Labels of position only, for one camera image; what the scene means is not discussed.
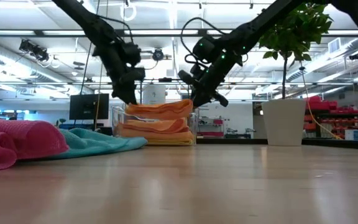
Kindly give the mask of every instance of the computer monitor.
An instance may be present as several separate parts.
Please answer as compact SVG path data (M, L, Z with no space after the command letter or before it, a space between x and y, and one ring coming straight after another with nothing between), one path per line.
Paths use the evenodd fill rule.
M70 119L96 119L99 99L98 119L109 119L109 95L74 95L70 97Z

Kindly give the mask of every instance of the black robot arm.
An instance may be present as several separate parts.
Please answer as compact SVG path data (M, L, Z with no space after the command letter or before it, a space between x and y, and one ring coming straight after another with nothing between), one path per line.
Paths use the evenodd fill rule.
M191 99L194 106L209 103L212 98L227 106L227 99L216 91L227 73L235 64L242 66L241 55L248 53L261 36L275 24L275 21L285 17L303 2L331 3L340 11L348 13L358 26L358 0L276 0L254 20L240 25L230 34L219 39L207 35L197 42L193 53L200 60L205 60L211 65L208 69L202 70L196 64L191 70L193 77L185 71L180 71L178 74L184 82L193 85Z
M95 45L93 56L99 56L106 68L112 81L112 96L127 104L136 104L135 80L145 78L144 68L135 68L140 62L138 45L125 43L106 21L89 12L77 0L52 1L80 25Z

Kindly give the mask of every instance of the stack of towels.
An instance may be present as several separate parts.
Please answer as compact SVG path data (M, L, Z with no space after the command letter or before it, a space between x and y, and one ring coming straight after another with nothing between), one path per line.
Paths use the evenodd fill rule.
M194 135L187 125L187 118L193 111L191 100L161 105L129 105L125 113L141 118L155 119L127 120L117 127L123 137L144 137L149 145L190 145Z

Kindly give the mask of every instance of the potted plant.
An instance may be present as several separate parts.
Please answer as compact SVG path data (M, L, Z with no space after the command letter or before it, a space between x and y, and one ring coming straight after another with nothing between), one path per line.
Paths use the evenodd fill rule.
M321 43L333 20L324 13L326 5L305 3L288 13L259 40L259 47L269 49L264 58L281 56L284 59L282 100L262 104L268 143L279 146L300 146L302 141L305 100L285 99L285 80L288 61L310 61L308 54L312 42Z

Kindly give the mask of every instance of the wooden table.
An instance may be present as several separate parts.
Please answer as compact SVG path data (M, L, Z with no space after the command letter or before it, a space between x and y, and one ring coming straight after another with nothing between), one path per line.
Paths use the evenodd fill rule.
M197 145L0 171L0 224L358 223L358 150Z

